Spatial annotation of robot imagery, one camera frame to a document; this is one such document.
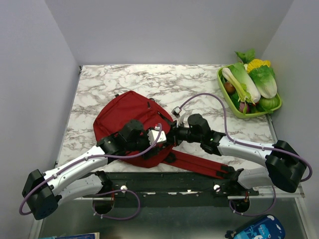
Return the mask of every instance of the black buckle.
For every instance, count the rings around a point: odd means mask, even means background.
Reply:
[[[169,153],[168,156],[164,159],[166,163],[174,163],[176,161],[176,155]]]

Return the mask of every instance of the yellow pepper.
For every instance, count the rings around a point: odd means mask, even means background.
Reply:
[[[254,59],[247,65],[247,73],[251,72],[255,68],[259,68],[261,66],[268,66],[270,67],[270,61],[263,61],[260,59]]]

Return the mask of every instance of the lettuce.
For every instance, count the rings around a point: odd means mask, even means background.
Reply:
[[[255,68],[249,73],[249,76],[264,98],[271,99],[276,96],[277,85],[275,81],[274,69],[272,67],[261,66]]]

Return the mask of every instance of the bag strap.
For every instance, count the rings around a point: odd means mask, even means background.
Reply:
[[[210,161],[176,150],[172,150],[162,163],[219,179],[224,179],[227,173],[233,171],[232,168],[226,164]]]

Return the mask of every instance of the red strap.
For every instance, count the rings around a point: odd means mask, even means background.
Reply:
[[[223,175],[228,173],[228,166],[226,164],[217,163],[175,150],[172,150],[171,153],[175,155],[175,161],[169,162],[163,160],[162,163],[219,179],[223,179]]]

